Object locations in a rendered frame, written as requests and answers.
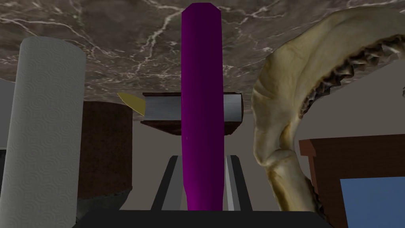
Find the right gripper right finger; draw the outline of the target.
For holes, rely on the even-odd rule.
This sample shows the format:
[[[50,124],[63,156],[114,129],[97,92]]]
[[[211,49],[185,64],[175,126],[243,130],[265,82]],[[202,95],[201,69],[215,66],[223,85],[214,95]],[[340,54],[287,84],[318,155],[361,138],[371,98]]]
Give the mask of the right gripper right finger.
[[[229,211],[252,211],[242,166],[236,155],[225,157],[225,183],[227,209]]]

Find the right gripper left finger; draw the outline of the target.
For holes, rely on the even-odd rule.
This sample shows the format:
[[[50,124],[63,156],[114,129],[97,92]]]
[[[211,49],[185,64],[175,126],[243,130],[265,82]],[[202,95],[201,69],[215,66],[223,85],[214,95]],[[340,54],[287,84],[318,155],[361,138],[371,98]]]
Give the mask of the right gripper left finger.
[[[171,156],[152,203],[151,210],[180,210],[183,190],[182,156]]]

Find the purple cylinder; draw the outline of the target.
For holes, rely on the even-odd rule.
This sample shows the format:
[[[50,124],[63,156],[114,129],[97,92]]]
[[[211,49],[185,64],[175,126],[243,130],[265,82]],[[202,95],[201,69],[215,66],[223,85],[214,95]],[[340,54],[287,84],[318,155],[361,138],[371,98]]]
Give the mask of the purple cylinder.
[[[187,208],[221,211],[224,107],[221,12],[192,3],[182,12],[181,127]]]

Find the dark brown cylinder container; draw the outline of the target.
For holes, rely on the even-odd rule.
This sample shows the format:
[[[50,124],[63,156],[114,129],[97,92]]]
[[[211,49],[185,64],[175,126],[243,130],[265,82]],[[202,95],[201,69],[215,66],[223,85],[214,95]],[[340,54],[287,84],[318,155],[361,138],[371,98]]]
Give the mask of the dark brown cylinder container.
[[[83,103],[78,199],[132,190],[132,109]]]

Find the brown wooden cabinet blue panel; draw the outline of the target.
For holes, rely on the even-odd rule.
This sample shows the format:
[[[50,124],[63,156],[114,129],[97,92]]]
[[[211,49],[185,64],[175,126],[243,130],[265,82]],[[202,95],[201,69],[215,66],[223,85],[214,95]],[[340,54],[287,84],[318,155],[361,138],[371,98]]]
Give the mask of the brown wooden cabinet blue panel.
[[[348,228],[341,179],[405,177],[405,134],[299,141],[333,228]]]

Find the beige shark jaw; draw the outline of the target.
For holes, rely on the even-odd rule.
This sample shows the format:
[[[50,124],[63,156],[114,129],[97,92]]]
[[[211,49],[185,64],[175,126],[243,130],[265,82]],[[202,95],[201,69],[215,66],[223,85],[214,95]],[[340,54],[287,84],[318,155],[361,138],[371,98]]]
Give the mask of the beige shark jaw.
[[[336,11],[272,52],[253,87],[253,153],[281,211],[324,215],[294,137],[304,114],[355,70],[405,53],[405,14],[381,7]]]

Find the white paper towel roll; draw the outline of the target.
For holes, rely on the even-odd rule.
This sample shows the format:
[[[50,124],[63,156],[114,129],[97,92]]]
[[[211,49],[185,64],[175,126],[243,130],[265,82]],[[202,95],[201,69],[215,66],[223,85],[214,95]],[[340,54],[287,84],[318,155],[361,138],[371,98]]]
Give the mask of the white paper towel roll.
[[[0,195],[0,228],[76,222],[86,55],[32,36],[19,50]]]

